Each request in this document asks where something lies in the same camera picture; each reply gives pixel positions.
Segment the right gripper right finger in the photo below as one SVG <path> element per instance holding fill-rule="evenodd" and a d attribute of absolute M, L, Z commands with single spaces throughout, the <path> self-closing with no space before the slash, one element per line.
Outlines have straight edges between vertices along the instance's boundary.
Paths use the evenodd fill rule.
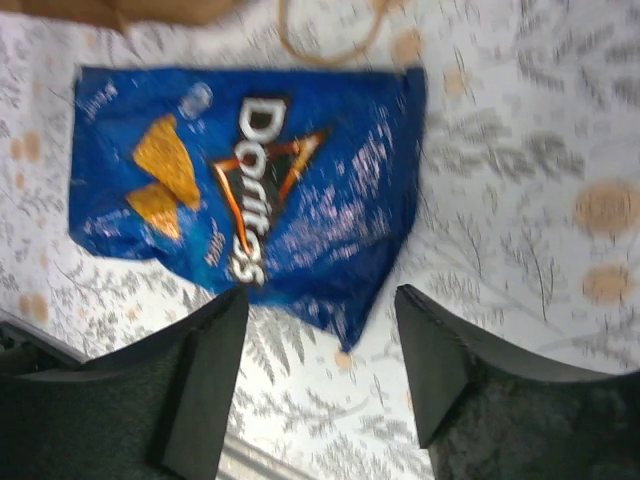
<path fill-rule="evenodd" d="M 395 311 L 419 445 L 438 479 L 635 479 L 639 375 L 555 361 L 411 285 Z"/>

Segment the blue Doritos chip bag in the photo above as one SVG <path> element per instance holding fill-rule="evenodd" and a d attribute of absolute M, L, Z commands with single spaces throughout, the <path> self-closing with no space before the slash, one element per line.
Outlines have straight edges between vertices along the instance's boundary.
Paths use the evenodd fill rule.
<path fill-rule="evenodd" d="M 428 98 L 389 70 L 83 67 L 72 240 L 359 341 L 416 217 Z"/>

